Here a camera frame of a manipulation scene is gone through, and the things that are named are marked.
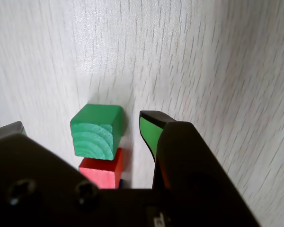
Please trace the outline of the broad black gripper finger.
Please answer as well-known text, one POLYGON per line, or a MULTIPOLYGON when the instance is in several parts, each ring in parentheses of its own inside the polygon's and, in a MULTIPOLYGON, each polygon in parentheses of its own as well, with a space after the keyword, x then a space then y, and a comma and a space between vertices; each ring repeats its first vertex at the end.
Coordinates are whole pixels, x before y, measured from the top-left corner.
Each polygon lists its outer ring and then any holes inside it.
POLYGON ((96 186, 24 130, 0 128, 0 227, 88 227, 96 186))

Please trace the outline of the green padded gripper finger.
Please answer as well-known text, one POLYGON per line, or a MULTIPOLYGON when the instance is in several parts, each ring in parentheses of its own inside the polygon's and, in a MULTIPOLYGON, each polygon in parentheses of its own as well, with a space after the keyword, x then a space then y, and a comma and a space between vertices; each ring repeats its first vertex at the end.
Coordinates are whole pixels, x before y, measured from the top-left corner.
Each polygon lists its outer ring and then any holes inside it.
POLYGON ((140 134, 155 161, 153 187, 172 195, 180 227, 257 227, 243 198, 190 122, 142 110, 140 134))

